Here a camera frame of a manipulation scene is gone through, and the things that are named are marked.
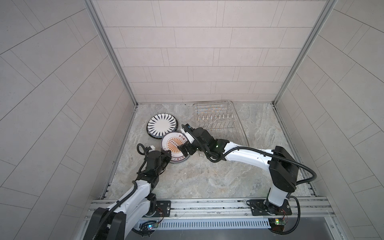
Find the white tile wall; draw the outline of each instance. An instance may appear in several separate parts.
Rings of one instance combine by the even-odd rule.
[[[133,91],[140,95],[139,101],[148,102],[150,98],[150,102],[175,102],[180,96],[164,95],[179,95],[173,91],[173,83],[179,86],[187,81],[211,82],[210,86],[219,86],[219,90],[221,83],[216,82],[238,82],[239,86],[253,82],[248,92],[241,91],[249,96],[228,90],[225,94],[231,95],[225,97],[233,101],[273,100],[281,84],[260,83],[254,93],[255,82],[285,80],[325,1],[94,0],[93,3],[129,82],[162,82],[161,87],[156,85],[160,93],[151,92],[150,84],[134,84]],[[191,101],[193,96],[196,101],[218,99],[215,89],[194,90],[185,99]],[[241,87],[235,89],[234,92],[239,92]],[[200,94],[214,95],[210,98]]]
[[[348,239],[384,237],[378,217],[384,210],[374,208],[384,197],[383,10],[384,2],[379,0],[339,0],[277,104],[300,155],[307,150],[300,147],[297,131],[307,147],[321,140],[317,149],[324,146],[325,155],[313,160],[323,180],[314,185],[331,199]],[[311,119],[313,112],[293,98],[307,92],[299,88],[303,82],[326,110],[312,124],[316,132],[311,135],[311,128],[298,120]],[[298,105],[303,111],[294,119]],[[316,109],[314,103],[308,106]]]

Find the dish rack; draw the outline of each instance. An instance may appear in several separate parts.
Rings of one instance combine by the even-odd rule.
[[[227,139],[243,146],[249,146],[232,101],[195,103],[193,108],[195,128],[206,129],[215,139]]]

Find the gray stone surface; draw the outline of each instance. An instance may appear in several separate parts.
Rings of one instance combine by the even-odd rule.
[[[291,150],[276,119],[271,104],[235,104],[251,147],[273,149],[282,146]],[[143,162],[136,145],[154,145],[160,149],[160,140],[151,138],[146,132],[149,119],[158,113],[174,115],[181,124],[193,126],[192,104],[141,104],[128,135],[120,162],[111,186],[108,199],[118,199],[131,186]],[[161,198],[222,198],[222,197],[266,197],[272,180],[269,172],[241,162],[220,161],[212,163],[197,153],[181,164],[169,164],[160,176],[154,189]],[[302,184],[293,193],[295,196],[310,196],[308,185]]]

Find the mounting plate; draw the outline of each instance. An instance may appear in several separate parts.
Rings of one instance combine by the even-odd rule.
[[[248,201],[254,204],[255,206],[258,206],[258,208],[251,207],[251,212],[253,216],[274,216],[269,214],[267,211],[262,210],[262,209],[265,209],[264,199],[251,199]],[[283,216],[284,215],[283,210],[285,211],[285,215],[292,215],[291,207],[288,203],[288,200],[286,199],[284,200],[283,205],[280,207],[280,211],[277,213],[277,215]]]

